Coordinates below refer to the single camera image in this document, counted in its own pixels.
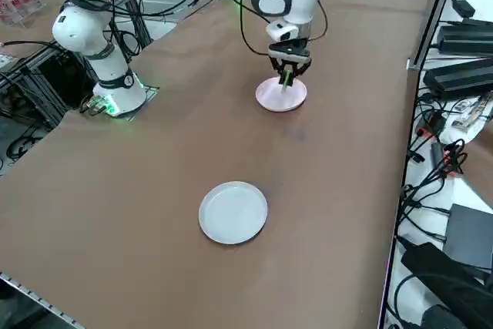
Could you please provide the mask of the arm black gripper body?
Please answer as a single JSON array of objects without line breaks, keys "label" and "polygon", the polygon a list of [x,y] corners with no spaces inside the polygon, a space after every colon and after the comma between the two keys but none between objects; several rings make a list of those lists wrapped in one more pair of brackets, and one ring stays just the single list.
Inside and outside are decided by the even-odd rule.
[{"label": "arm black gripper body", "polygon": [[307,39],[291,39],[269,45],[269,57],[288,62],[309,62],[310,51],[307,49]]}]

